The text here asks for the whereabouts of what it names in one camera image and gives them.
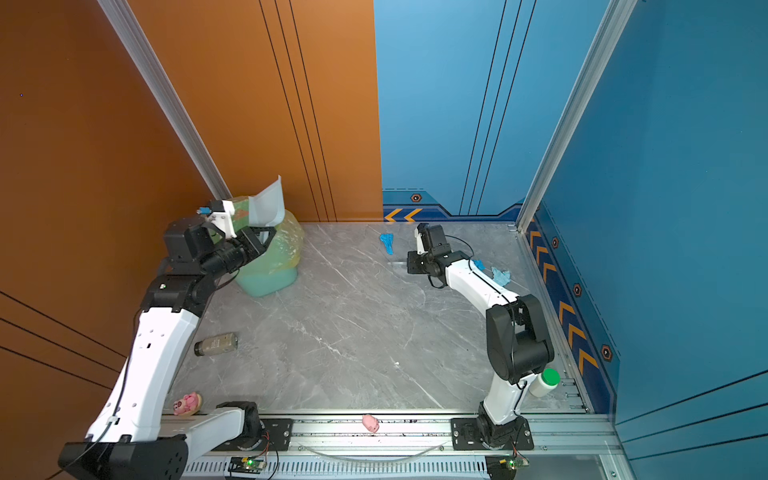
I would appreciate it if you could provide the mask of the grey-blue plastic dustpan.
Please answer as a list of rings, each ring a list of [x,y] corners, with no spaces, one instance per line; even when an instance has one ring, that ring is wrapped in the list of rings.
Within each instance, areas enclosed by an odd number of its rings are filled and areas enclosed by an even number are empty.
[[[282,178],[263,189],[256,195],[240,196],[232,199],[235,213],[232,217],[236,232],[247,227],[276,227],[285,218],[285,205],[282,190]]]

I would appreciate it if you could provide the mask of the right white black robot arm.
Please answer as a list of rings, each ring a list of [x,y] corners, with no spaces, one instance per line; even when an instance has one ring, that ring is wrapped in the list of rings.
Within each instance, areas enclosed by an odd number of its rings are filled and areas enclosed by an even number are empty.
[[[550,367],[555,349],[539,299],[497,284],[462,251],[454,251],[439,225],[415,229],[416,249],[407,256],[410,274],[426,275],[463,295],[486,321],[486,350],[494,371],[480,403],[477,429],[490,449],[534,448],[523,400],[541,398],[557,388],[561,376]]]

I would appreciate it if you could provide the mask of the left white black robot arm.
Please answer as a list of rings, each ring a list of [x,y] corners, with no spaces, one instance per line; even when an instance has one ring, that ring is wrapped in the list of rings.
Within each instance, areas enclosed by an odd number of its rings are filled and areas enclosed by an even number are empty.
[[[61,472],[76,479],[179,479],[188,462],[225,442],[261,441],[253,402],[229,402],[169,436],[161,434],[162,411],[219,279],[266,253],[275,234],[272,226],[226,234],[203,216],[167,227],[167,262],[136,313],[130,354],[85,439],[63,446]]]

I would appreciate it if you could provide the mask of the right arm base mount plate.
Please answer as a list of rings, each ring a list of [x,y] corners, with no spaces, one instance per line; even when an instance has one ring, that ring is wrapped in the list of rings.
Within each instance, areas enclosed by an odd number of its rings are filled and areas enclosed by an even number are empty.
[[[532,451],[535,448],[529,423],[522,416],[503,425],[493,424],[485,416],[452,418],[450,424],[452,445],[457,451]]]

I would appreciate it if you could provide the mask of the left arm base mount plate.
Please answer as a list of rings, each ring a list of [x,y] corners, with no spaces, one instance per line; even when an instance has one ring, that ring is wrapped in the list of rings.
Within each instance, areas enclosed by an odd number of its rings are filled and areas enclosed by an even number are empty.
[[[258,438],[240,436],[226,441],[213,449],[214,452],[285,452],[289,449],[294,421],[291,418],[261,419],[261,430]]]

